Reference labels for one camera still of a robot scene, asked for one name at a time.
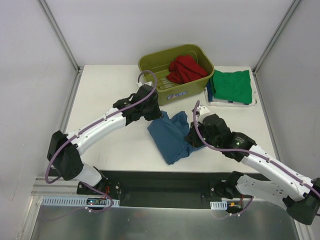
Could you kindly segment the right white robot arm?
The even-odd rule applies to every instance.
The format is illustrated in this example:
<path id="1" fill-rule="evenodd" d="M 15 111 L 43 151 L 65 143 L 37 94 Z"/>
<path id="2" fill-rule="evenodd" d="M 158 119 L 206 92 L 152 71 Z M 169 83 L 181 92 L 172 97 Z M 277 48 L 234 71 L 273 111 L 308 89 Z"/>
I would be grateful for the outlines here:
<path id="1" fill-rule="evenodd" d="M 320 180 L 311 179 L 292 170 L 270 156 L 252 138 L 231 131 L 217 114 L 196 110 L 185 140 L 193 147 L 206 146 L 225 157 L 249 166 L 267 178 L 257 180 L 233 171 L 214 190 L 223 198 L 249 195 L 271 202 L 284 209 L 293 219 L 311 225 L 320 209 Z"/>

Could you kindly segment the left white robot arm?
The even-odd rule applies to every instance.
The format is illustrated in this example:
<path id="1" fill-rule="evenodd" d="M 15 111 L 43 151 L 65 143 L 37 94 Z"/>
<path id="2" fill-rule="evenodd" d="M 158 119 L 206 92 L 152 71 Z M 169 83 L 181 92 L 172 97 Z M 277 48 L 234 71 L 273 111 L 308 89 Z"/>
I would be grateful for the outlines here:
<path id="1" fill-rule="evenodd" d="M 96 167 L 84 163 L 81 156 L 108 134 L 140 118 L 153 121 L 162 116 L 157 90 L 144 84 L 136 93 L 116 101 L 93 122 L 69 133 L 56 131 L 51 136 L 47 159 L 60 178 L 65 181 L 77 180 L 87 184 L 94 194 L 102 194 L 108 185 L 106 177 Z"/>

